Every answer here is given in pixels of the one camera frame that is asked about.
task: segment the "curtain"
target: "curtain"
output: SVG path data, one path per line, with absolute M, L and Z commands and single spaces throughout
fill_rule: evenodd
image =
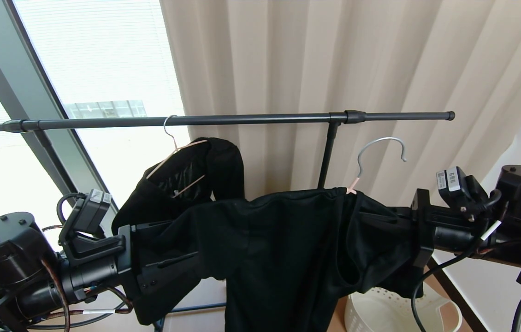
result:
M 448 121 L 344 124 L 326 187 L 384 204 L 436 193 L 460 166 L 480 181 L 521 125 L 521 1 L 161 0 L 185 115 L 444 112 Z M 191 127 L 239 146 L 248 199 L 315 188 L 327 124 Z

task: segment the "black baseboard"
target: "black baseboard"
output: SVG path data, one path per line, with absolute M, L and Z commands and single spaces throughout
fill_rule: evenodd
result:
M 435 259 L 429 260 L 427 266 L 429 269 L 432 269 L 436 267 L 438 264 L 435 262 Z M 447 277 L 447 275 L 444 273 L 443 270 L 439 271 L 438 273 L 435 273 L 435 277 L 437 278 L 437 281 L 441 284 L 444 291 L 447 292 L 447 295 L 450 297 L 451 301 L 454 301 L 455 304 L 458 305 L 459 309 L 461 310 L 461 315 L 463 316 L 463 319 L 468 322 L 469 326 L 472 328 L 474 332 L 488 332 L 486 330 L 486 327 L 478 316 L 474 313 L 474 311 L 471 309 L 469 304 L 465 301 L 463 296 L 461 296 L 461 293 L 455 288 L 455 285 L 451 280 Z

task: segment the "black fabric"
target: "black fabric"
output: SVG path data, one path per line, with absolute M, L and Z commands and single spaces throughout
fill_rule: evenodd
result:
M 244 165 L 240 150 L 230 141 L 201 137 L 203 141 L 172 155 L 149 178 L 151 166 L 113 219 L 116 235 L 122 225 L 139 225 L 174 219 L 191 206 L 216 200 L 244 198 Z M 184 193 L 176 192 L 205 176 Z
M 364 213 L 396 216 L 345 188 L 210 202 L 142 245 L 165 259 L 198 252 L 199 277 L 227 279 L 227 332 L 324 332 L 339 298 L 378 285 L 408 297 L 422 275 L 410 266 L 412 235 L 364 223 Z M 182 272 L 184 282 L 140 302 L 140 323 L 168 313 L 199 282 Z

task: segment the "clothing rack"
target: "clothing rack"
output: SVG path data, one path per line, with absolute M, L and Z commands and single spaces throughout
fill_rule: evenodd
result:
M 455 118 L 454 112 L 431 113 L 366 113 L 362 111 L 344 111 L 332 113 L 296 113 L 296 114 L 255 114 L 255 115 L 203 115 L 172 116 L 169 118 L 111 118 L 111 119 L 58 119 L 58 120 L 9 120 L 0 124 L 0 131 L 12 133 L 33 132 L 46 151 L 56 172 L 59 174 L 69 193 L 77 193 L 71 177 L 54 150 L 45 130 L 77 130 L 86 128 L 119 128 L 143 126 L 207 126 L 207 125 L 254 125 L 254 124 L 309 124 L 328 123 L 326 144 L 322 156 L 322 166 L 318 177 L 318 189 L 324 188 L 332 147 L 338 127 L 343 124 L 359 124 L 366 121 L 396 120 L 448 120 Z M 171 313 L 224 307 L 225 303 L 199 305 L 196 307 L 175 308 Z M 164 328 L 164 317 L 154 324 L 155 332 Z

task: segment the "robotic arm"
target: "robotic arm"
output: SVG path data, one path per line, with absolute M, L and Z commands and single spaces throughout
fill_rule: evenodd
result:
M 448 207 L 431 205 L 429 191 L 418 189 L 410 207 L 391 207 L 397 219 L 366 213 L 363 220 L 386 231 L 412 232 L 417 267 L 424 267 L 435 249 L 467 253 L 475 243 L 470 258 L 521 268 L 521 166 L 504 166 L 490 197 L 459 167 L 438 172 L 437 183 Z M 119 235 L 104 239 L 86 235 L 98 233 L 110 203 L 111 196 L 102 191 L 78 195 L 60 232 L 62 253 L 51 250 L 31 214 L 0 216 L 1 328 L 13 332 L 37 328 L 33 324 L 62 308 L 63 302 L 92 302 L 99 293 L 119 285 L 136 304 L 167 277 L 161 267 L 196 260 L 196 256 L 185 255 L 172 262 L 157 262 L 137 245 L 165 223 L 126 225 Z M 521 284 L 521 272 L 517 282 Z M 115 312 L 129 313 L 131 302 L 117 295 L 129 309 L 120 309 L 120 305 Z

